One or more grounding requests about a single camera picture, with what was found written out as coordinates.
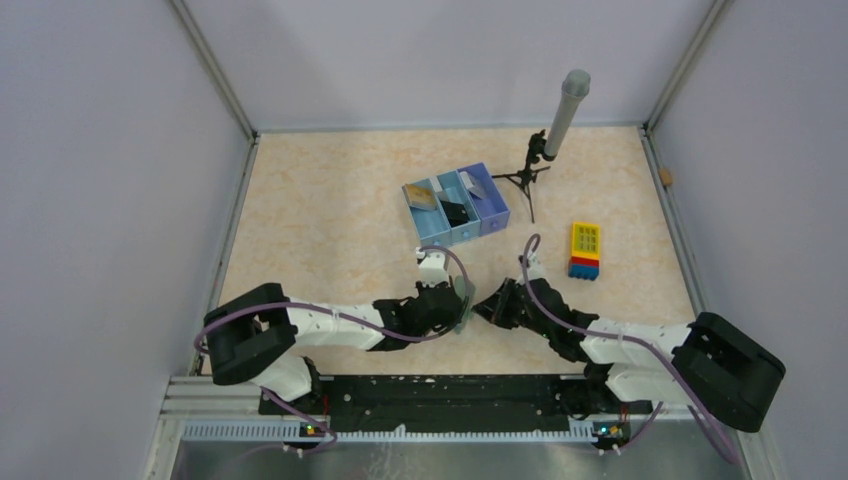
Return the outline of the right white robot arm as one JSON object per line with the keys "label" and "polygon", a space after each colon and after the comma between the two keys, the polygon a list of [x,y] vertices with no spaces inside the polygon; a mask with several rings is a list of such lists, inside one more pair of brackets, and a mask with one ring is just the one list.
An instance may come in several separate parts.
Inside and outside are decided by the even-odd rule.
{"label": "right white robot arm", "polygon": [[537,258],[473,310],[497,327],[528,329],[561,358],[584,364],[586,397],[600,412],[623,402],[665,402],[756,433],[786,375],[781,360],[713,312],[688,324],[647,325],[573,309]]}

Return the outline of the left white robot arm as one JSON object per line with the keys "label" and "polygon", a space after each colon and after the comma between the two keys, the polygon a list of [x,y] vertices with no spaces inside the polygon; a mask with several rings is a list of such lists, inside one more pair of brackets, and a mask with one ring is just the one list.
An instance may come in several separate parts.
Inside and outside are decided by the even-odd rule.
{"label": "left white robot arm", "polygon": [[415,256],[413,296],[343,306],[299,300],[279,283],[264,283],[208,312],[194,347],[207,356],[214,384],[252,384],[308,413],[322,395],[319,373],[293,348],[394,352],[439,339],[464,323],[474,285],[465,270],[451,276],[449,266],[460,266],[459,258],[441,246],[419,247]]}

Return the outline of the green leather card holder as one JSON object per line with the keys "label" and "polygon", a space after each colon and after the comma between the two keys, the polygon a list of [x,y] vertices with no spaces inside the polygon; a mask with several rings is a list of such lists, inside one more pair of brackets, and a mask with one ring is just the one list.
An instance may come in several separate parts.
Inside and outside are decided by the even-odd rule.
{"label": "green leather card holder", "polygon": [[454,289],[462,302],[462,312],[452,332],[459,335],[473,316],[473,299],[476,287],[465,276],[458,275],[454,279]]}

